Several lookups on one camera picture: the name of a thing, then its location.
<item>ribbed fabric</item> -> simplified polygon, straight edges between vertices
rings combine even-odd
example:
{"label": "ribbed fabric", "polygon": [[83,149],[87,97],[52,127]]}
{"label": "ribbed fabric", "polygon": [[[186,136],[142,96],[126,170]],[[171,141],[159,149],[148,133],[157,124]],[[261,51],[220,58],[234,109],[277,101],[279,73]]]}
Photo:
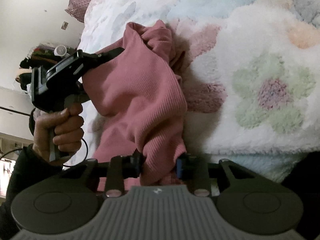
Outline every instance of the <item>ribbed fabric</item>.
{"label": "ribbed fabric", "polygon": [[[176,159],[186,151],[182,130],[187,104],[180,77],[169,66],[180,62],[180,55],[175,53],[171,31],[160,20],[153,27],[128,23],[123,38],[98,53],[117,47],[124,52],[83,76],[97,111],[110,117],[93,157],[109,162],[138,149],[147,157],[143,174],[127,179],[125,188],[168,184]],[[104,183],[101,179],[98,190]]]}

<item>finger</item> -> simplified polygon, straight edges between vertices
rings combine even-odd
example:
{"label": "finger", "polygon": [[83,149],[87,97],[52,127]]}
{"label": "finger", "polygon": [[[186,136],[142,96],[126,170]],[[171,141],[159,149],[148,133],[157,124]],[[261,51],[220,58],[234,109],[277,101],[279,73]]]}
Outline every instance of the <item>finger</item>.
{"label": "finger", "polygon": [[75,131],[57,135],[53,138],[53,143],[55,145],[63,145],[63,144],[69,144],[76,141],[80,141],[84,135],[84,131],[82,128],[79,128]]}
{"label": "finger", "polygon": [[50,129],[57,125],[63,124],[69,118],[69,110],[64,109],[62,112],[51,114],[42,114],[36,119],[36,126],[40,129]]}
{"label": "finger", "polygon": [[74,155],[81,148],[81,141],[74,143],[63,144],[58,146],[59,150],[62,152],[69,152],[69,155]]}
{"label": "finger", "polygon": [[54,132],[56,133],[56,135],[69,133],[74,130],[77,130],[78,128],[83,126],[83,124],[84,124],[84,119],[81,116],[79,115],[72,116],[65,123],[56,126],[56,128],[54,129]]}
{"label": "finger", "polygon": [[73,103],[68,107],[71,115],[79,115],[83,111],[83,107],[80,103]]}

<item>bed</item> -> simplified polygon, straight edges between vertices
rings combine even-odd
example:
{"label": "bed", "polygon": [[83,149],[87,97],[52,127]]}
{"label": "bed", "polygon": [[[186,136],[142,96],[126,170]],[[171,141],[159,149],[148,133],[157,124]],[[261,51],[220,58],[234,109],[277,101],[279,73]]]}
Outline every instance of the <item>bed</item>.
{"label": "bed", "polygon": [[[187,151],[228,158],[281,182],[320,150],[320,0],[91,0],[78,49],[122,37],[125,25],[158,19],[185,52]],[[91,157],[106,118],[84,104]],[[80,162],[85,146],[69,161]]]}

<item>garment sleeve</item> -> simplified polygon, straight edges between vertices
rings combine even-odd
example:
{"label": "garment sleeve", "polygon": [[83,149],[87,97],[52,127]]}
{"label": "garment sleeve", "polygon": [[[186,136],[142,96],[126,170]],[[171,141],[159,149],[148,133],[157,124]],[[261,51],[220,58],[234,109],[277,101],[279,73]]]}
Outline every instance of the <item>garment sleeve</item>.
{"label": "garment sleeve", "polygon": [[11,203],[22,190],[47,179],[62,170],[51,166],[38,157],[32,145],[24,147],[14,166],[6,194],[6,201],[0,206],[0,239],[9,240],[19,229],[11,214]]}

